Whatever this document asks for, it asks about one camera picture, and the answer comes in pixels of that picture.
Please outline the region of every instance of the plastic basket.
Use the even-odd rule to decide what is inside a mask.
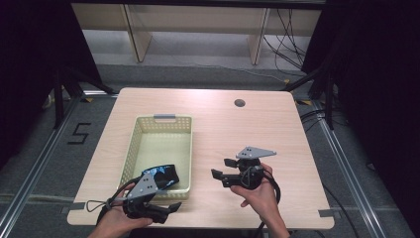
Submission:
[[[175,165],[179,182],[159,191],[154,199],[186,199],[191,184],[192,118],[161,114],[136,119],[121,183],[141,175],[143,170]]]

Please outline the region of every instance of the human hand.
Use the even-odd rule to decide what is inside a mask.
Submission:
[[[128,185],[125,190],[129,190],[135,186],[134,183]],[[121,191],[117,197],[122,197],[124,191]],[[153,223],[150,218],[131,219],[124,213],[123,207],[113,206],[99,221],[96,228],[89,235],[89,238],[116,238],[125,233],[136,229],[149,226]]]
[[[264,172],[265,175],[271,177],[272,168],[263,163],[261,163],[261,165],[266,171]],[[260,186],[254,190],[249,190],[239,185],[233,185],[231,186],[231,191],[245,199],[241,203],[241,207],[250,205],[260,216],[262,222],[266,224],[272,237],[289,237],[289,233],[278,210],[274,189],[268,179],[263,178]]]

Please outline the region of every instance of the wrist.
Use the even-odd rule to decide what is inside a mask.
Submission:
[[[270,217],[262,218],[262,222],[265,223],[269,230],[270,237],[272,238],[288,238],[290,237],[289,232],[284,224],[283,219],[279,213],[273,214]]]

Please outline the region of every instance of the table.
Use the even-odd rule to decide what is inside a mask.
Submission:
[[[245,106],[238,107],[235,100]],[[165,224],[183,228],[253,229],[260,224],[242,198],[212,178],[211,169],[225,174],[238,171],[224,166],[225,158],[246,146],[276,151],[261,158],[273,167],[281,188],[280,212],[289,229],[329,229],[333,217],[320,217],[330,209],[293,98],[289,92],[124,88],[110,114],[74,202],[106,200],[119,185],[122,167],[139,115],[187,114],[192,126],[192,181],[189,198]],[[71,210],[72,225],[96,223],[99,209]]]

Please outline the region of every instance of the cable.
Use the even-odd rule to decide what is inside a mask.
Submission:
[[[263,38],[265,40],[265,42],[268,44],[268,46],[271,48],[271,51],[274,52],[274,65],[277,68],[278,71],[284,73],[284,74],[289,74],[289,75],[293,75],[293,76],[305,76],[305,75],[301,75],[301,74],[295,74],[295,73],[291,73],[291,72],[286,72],[284,70],[281,70],[278,65],[277,65],[277,56],[280,55],[284,60],[287,60],[288,62],[290,62],[290,64],[294,64],[295,62],[292,61],[291,59],[289,59],[288,57],[286,57],[285,55],[283,55],[282,53],[278,53],[277,50],[268,42],[268,40],[266,39],[266,37]]]
[[[293,62],[290,62],[291,61],[291,59],[290,58],[288,58],[288,57],[286,57],[285,55],[280,55],[283,59],[285,59],[285,60],[287,60],[287,61],[289,61],[291,64],[293,64],[294,66],[296,66],[297,68],[299,68],[299,69],[301,69],[302,68],[302,64],[303,64],[303,59],[302,59],[302,56],[304,56],[304,54],[305,54],[305,52],[303,51],[303,50],[301,50],[300,48],[298,48],[297,47],[297,45],[296,45],[296,42],[295,42],[295,40],[294,40],[294,34],[293,34],[293,25],[292,25],[292,14],[293,14],[293,10],[292,9],[289,9],[288,10],[288,13],[289,13],[289,17],[288,17],[288,24],[287,24],[287,26],[284,24],[284,21],[283,21],[283,19],[281,18],[281,15],[280,15],[280,12],[279,12],[279,10],[278,9],[276,9],[277,10],[277,15],[278,15],[278,18],[279,18],[279,20],[280,20],[280,22],[281,22],[281,25],[283,26],[283,29],[284,29],[284,36],[283,36],[283,38],[282,39],[280,39],[278,36],[276,36],[277,37],[277,39],[279,40],[279,42],[280,42],[280,44],[279,44],[279,46],[278,46],[278,48],[277,48],[277,50],[275,51],[277,54],[279,53],[279,49],[280,49],[280,47],[281,46],[284,46],[286,49],[288,49],[288,50],[290,50],[291,52],[294,52],[294,53],[296,53],[296,56],[297,56],[297,59],[299,60],[299,63],[297,63],[297,62],[295,62],[295,61],[293,61]],[[292,45],[293,45],[293,47],[294,47],[294,50],[293,49],[291,49],[291,48],[289,48],[288,46],[286,46],[285,44],[284,44],[284,39],[285,39],[285,37],[287,37],[289,40],[290,40],[290,42],[292,43]]]
[[[300,120],[303,121],[304,119],[306,119],[306,118],[308,118],[310,116],[316,115],[318,113],[324,113],[324,112],[325,112],[325,109],[310,111],[308,113],[305,113],[305,114],[301,115],[300,116]]]
[[[312,129],[312,127],[314,127],[317,123],[319,123],[322,119],[324,119],[325,117],[321,117],[321,118],[317,118],[317,121],[314,122],[312,125],[309,126],[309,128],[307,128],[305,130],[305,133],[307,133],[310,129]]]
[[[98,200],[88,200],[86,202],[86,210],[88,212],[92,212],[94,210],[96,210],[98,207],[102,206],[102,205],[106,205],[108,210],[111,209],[111,207],[115,206],[112,205],[112,202],[114,202],[118,196],[118,194],[120,194],[120,192],[122,192],[128,185],[130,185],[131,183],[137,183],[139,182],[139,180],[142,178],[143,175],[137,177],[137,178],[132,178],[129,181],[127,181],[126,183],[124,183],[124,185],[120,186],[117,191],[114,193],[114,195],[111,196],[111,198],[108,198],[106,201],[98,201]],[[99,202],[100,204],[95,206],[93,209],[89,209],[89,202]]]
[[[352,226],[352,229],[353,229],[353,232],[355,233],[355,236],[357,237],[357,238],[359,238],[360,236],[359,236],[359,233],[358,233],[358,231],[356,230],[356,227],[355,227],[355,224],[353,224],[353,221],[352,221],[352,219],[350,219],[350,216],[349,216],[349,214],[347,213],[347,211],[346,211],[346,209],[344,208],[344,206],[341,204],[341,202],[339,201],[339,199],[333,194],[333,192],[331,192],[331,190],[326,186],[326,185],[324,185],[324,183],[322,182],[322,186],[324,187],[324,189],[325,190],[327,190],[328,191],[328,193],[330,193],[330,195],[337,201],[337,204],[339,204],[339,206],[340,206],[340,208],[342,209],[342,211],[343,211],[343,213],[344,213],[344,215],[346,216],[346,218],[347,218],[347,220],[349,221],[349,223],[350,223],[350,226]]]
[[[210,64],[202,64],[202,63],[197,63],[197,62],[191,62],[191,61],[183,61],[183,60],[180,60],[180,59],[178,59],[177,57],[175,57],[175,56],[173,56],[171,53],[170,53],[170,50],[168,50],[168,49],[166,49],[166,48],[164,48],[164,47],[162,47],[161,46],[161,44],[155,39],[155,38],[152,38],[152,41],[155,41],[155,42],[157,42],[160,46],[160,48],[161,49],[164,49],[174,60],[176,60],[176,61],[178,61],[178,62],[181,62],[181,63],[185,63],[185,64],[187,64],[187,65],[196,65],[196,66],[201,66],[201,67],[215,67],[215,68],[225,68],[225,69],[228,69],[228,70],[234,70],[234,71],[242,71],[242,72],[246,72],[246,73],[248,73],[248,74],[251,74],[251,75],[255,75],[255,76],[262,76],[262,77],[269,77],[269,78],[273,78],[273,79],[275,79],[275,80],[277,80],[277,81],[281,81],[281,82],[284,82],[284,80],[282,80],[282,79],[280,79],[280,78],[278,78],[278,77],[275,77],[275,76],[273,76],[273,75],[268,75],[268,74],[260,74],[260,73],[255,73],[255,72],[251,72],[251,71],[248,71],[248,70],[245,70],[245,69],[240,69],[240,68],[231,68],[231,67],[226,67],[226,66],[221,66],[221,65],[210,65]]]
[[[264,39],[264,41],[266,42],[266,44],[268,45],[268,47],[275,53],[275,56],[279,56],[279,57],[281,57],[281,58],[283,58],[284,60],[286,60],[286,61],[288,61],[290,64],[292,64],[293,66],[295,66],[295,67],[297,67],[297,68],[299,68],[300,69],[300,65],[297,63],[297,62],[295,62],[295,61],[293,61],[292,59],[290,59],[289,57],[287,57],[287,56],[285,56],[284,54],[282,54],[280,51],[279,51],[279,47],[281,46],[281,44],[280,44],[280,46],[276,49],[275,47],[273,47],[269,42],[268,42],[268,40],[266,39],[266,37],[263,37],[263,39]]]
[[[324,234],[322,234],[321,231],[316,230],[315,233],[317,233],[321,238],[325,238]]]
[[[278,183],[274,180],[274,177],[272,176],[272,174],[269,171],[263,170],[264,172],[267,172],[270,177],[268,177],[266,174],[263,174],[263,177],[266,178],[269,183],[272,185],[272,187],[275,190],[275,200],[277,202],[277,204],[280,203],[280,199],[281,199],[281,190],[280,190],[280,186],[278,185]],[[263,227],[265,226],[265,224],[262,222],[259,226],[259,228],[257,229],[256,233],[254,234],[254,238],[257,238],[259,236],[259,234],[262,232]]]

